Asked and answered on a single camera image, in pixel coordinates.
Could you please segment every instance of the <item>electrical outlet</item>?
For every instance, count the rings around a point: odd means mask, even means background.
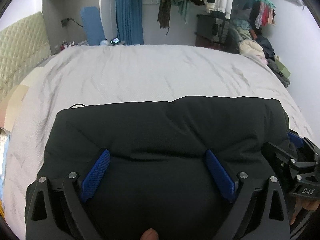
[[[67,26],[68,21],[69,21],[68,18],[61,20],[61,26],[62,26],[62,27]]]

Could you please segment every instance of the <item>blue curtain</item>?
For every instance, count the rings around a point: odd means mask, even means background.
[[[118,38],[128,45],[143,44],[142,0],[116,0]]]

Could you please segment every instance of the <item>bed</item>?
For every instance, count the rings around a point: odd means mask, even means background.
[[[37,76],[36,73],[30,75],[31,72],[41,63],[45,64],[50,54],[41,12],[0,31],[0,201],[3,200],[6,153],[14,117],[32,83],[31,76]]]
[[[13,127],[4,186],[5,219],[25,239],[25,193],[43,162],[58,111],[75,104],[173,101],[192,96],[278,99],[290,128],[312,131],[268,66],[249,55],[180,45],[79,46],[50,59],[29,89]]]

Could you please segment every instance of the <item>blue ironing board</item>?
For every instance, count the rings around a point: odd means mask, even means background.
[[[95,6],[84,7],[81,9],[80,15],[89,46],[100,45],[100,42],[104,41],[106,37],[98,8]]]

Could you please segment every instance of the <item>phone screen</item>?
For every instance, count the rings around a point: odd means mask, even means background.
[[[114,43],[118,43],[120,40],[119,40],[118,38],[114,38],[112,41],[113,41]]]

